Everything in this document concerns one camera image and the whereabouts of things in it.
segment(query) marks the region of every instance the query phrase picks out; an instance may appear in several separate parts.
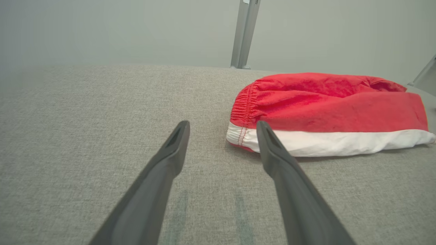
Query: white wall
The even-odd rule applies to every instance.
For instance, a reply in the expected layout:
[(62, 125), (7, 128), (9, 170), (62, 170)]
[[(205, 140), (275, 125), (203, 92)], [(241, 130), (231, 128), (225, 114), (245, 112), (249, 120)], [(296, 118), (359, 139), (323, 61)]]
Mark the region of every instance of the white wall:
[(262, 0), (248, 65), (412, 82), (436, 54), (436, 0)]
[(0, 71), (35, 65), (229, 67), (238, 0), (0, 0)]

